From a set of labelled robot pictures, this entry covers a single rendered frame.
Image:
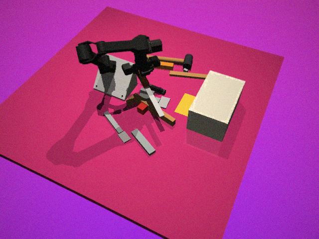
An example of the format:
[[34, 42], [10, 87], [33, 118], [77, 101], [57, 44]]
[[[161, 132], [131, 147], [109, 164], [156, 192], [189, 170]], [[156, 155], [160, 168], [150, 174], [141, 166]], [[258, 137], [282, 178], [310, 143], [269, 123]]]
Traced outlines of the black-handled metal rod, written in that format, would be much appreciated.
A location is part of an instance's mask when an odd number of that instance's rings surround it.
[[166, 90], [165, 90], [165, 89], [159, 88], [159, 87], [154, 86], [154, 85], [152, 85], [152, 84], [150, 84], [150, 89], [151, 89], [151, 90], [154, 90], [154, 91], [156, 91], [156, 92], [159, 92], [159, 93], [161, 93], [161, 94], [165, 94], [165, 93], [166, 93]]

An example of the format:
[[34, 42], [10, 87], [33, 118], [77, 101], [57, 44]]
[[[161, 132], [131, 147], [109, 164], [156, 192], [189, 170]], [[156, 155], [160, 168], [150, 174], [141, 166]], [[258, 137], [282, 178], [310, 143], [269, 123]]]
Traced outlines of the orange rod with dark cylindrical end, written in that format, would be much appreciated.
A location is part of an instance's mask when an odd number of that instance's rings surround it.
[[[147, 58], [152, 57], [151, 55], [147, 55]], [[191, 54], [186, 54], [185, 59], [178, 59], [178, 58], [169, 58], [169, 57], [160, 57], [157, 56], [160, 61], [163, 62], [172, 62], [172, 63], [180, 63], [183, 64], [183, 69], [191, 69], [193, 56]]]

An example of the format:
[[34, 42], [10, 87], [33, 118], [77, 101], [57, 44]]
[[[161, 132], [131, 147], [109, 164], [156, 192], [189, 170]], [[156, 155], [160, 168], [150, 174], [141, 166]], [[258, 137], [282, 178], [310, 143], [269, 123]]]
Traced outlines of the red cube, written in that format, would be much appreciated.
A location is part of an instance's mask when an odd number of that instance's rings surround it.
[[147, 111], [148, 111], [148, 106], [145, 105], [144, 103], [140, 103], [137, 106], [137, 112], [141, 113], [142, 115], [144, 115]]

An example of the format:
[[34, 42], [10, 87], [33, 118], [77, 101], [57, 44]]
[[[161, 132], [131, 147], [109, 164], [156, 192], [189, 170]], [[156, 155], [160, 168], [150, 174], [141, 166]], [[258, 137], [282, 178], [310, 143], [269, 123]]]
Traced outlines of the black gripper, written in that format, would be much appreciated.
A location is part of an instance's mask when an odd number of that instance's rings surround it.
[[149, 57], [149, 59], [147, 58], [147, 55], [142, 58], [135, 56], [135, 64], [133, 64], [132, 66], [129, 63], [122, 65], [122, 70], [124, 74], [127, 76], [133, 73], [133, 74], [136, 74], [138, 78], [140, 78], [139, 71], [137, 70], [136, 65], [137, 65], [137, 62], [144, 63], [144, 60], [147, 60], [148, 63], [153, 64], [154, 67], [160, 66], [160, 60], [158, 59], [157, 56]]

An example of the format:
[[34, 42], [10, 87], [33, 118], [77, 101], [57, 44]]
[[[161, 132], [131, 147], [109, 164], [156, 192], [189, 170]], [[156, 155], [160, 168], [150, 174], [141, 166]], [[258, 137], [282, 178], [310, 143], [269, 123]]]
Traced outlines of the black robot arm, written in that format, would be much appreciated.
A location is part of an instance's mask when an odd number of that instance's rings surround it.
[[[98, 53], [92, 51], [89, 44], [96, 44]], [[149, 36], [139, 34], [132, 40], [122, 41], [85, 41], [76, 46], [79, 63], [83, 65], [94, 64], [97, 65], [100, 74], [115, 73], [116, 61], [110, 60], [108, 53], [128, 52], [131, 51], [136, 57], [142, 58], [147, 54], [152, 54], [162, 51], [162, 42], [160, 39], [150, 41]], [[150, 75], [154, 70], [153, 64], [144, 60], [144, 63], [137, 62], [137, 70], [139, 70], [142, 77]]]

